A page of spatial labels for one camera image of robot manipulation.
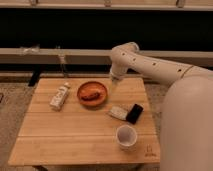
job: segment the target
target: paper cup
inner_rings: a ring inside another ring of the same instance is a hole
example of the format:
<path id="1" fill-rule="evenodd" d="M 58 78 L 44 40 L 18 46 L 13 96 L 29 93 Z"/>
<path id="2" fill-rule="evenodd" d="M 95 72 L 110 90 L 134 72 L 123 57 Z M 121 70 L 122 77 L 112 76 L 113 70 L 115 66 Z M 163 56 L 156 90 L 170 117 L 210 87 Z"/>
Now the paper cup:
<path id="1" fill-rule="evenodd" d="M 122 125 L 117 128 L 116 139 L 121 149 L 131 148 L 137 141 L 136 130 L 129 125 Z"/>

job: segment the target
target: orange bowl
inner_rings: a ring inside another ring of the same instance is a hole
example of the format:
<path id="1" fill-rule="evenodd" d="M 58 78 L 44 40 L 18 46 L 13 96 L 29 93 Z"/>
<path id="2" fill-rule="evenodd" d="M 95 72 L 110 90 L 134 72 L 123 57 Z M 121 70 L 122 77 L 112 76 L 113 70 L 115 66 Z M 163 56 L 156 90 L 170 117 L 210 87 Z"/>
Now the orange bowl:
<path id="1" fill-rule="evenodd" d="M 102 104 L 107 98 L 106 87 L 97 81 L 89 81 L 78 88 L 77 96 L 82 105 L 93 107 Z"/>

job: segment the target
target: wooden table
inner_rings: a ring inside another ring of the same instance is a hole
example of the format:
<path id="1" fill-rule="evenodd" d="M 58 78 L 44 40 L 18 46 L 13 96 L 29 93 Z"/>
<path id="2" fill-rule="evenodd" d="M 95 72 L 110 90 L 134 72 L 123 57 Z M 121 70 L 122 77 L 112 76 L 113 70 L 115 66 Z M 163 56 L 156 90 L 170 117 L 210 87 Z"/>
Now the wooden table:
<path id="1" fill-rule="evenodd" d="M 77 89 L 87 81 L 99 81 L 108 89 L 108 78 L 40 79 L 9 159 L 12 166 L 158 163 L 160 148 L 144 83 L 125 78 L 107 102 L 87 109 L 79 104 Z M 70 94 L 60 112 L 49 102 L 59 86 L 68 81 Z M 135 125 L 110 117 L 112 106 L 144 107 Z M 123 124 L 133 126 L 138 141 L 130 151 L 121 150 L 115 132 Z"/>

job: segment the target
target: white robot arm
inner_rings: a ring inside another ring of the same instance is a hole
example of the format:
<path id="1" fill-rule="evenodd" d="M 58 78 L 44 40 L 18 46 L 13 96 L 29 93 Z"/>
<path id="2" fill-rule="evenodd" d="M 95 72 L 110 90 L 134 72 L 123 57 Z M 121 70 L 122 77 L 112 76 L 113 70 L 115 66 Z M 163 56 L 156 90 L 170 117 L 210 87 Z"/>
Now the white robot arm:
<path id="1" fill-rule="evenodd" d="M 171 85 L 162 107 L 161 171 L 213 170 L 213 72 L 137 54 L 137 44 L 111 50 L 111 79 L 128 68 Z"/>
<path id="2" fill-rule="evenodd" d="M 213 76 L 213 72 L 194 65 L 172 62 L 139 55 L 138 45 L 134 42 L 116 46 L 111 50 L 110 58 L 112 79 L 122 79 L 128 68 L 142 73 L 163 84 L 171 85 L 176 80 L 193 75 Z"/>

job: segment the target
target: logo on table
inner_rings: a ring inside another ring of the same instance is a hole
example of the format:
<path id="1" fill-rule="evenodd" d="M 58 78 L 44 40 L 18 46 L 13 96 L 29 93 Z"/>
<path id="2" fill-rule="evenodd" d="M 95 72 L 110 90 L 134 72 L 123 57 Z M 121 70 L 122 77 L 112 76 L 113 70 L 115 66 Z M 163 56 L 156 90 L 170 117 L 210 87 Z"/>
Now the logo on table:
<path id="1" fill-rule="evenodd" d="M 157 157 L 157 155 L 155 153 L 153 153 L 151 145 L 147 145 L 146 152 L 145 152 L 145 157 Z"/>

